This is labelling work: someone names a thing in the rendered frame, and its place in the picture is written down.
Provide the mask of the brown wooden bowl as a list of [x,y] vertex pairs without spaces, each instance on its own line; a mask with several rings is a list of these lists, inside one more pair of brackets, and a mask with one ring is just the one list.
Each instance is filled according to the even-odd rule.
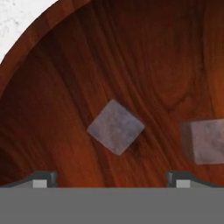
[[[120,156],[87,132],[120,102],[143,132]],[[224,185],[197,165],[179,123],[224,117],[224,0],[91,0],[30,51],[0,97],[0,186],[36,170],[59,185],[164,186],[170,170]]]

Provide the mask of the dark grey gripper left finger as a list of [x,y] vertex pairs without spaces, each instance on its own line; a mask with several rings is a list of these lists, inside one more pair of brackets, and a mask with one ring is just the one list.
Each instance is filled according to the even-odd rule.
[[56,171],[34,171],[28,177],[1,185],[1,188],[52,188],[57,186],[57,177]]

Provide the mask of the grey ice cube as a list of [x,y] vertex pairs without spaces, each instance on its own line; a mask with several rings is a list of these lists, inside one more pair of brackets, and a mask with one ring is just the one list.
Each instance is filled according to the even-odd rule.
[[144,130],[144,124],[111,100],[91,122],[87,133],[116,155],[122,155]]
[[179,123],[183,152],[197,165],[224,164],[224,118]]

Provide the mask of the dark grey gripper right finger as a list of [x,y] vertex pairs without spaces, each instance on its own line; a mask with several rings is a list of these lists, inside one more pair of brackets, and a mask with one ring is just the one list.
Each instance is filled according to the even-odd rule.
[[168,171],[166,173],[167,187],[172,188],[201,188],[215,187],[223,188],[223,185],[216,185],[211,182],[196,178],[189,171]]

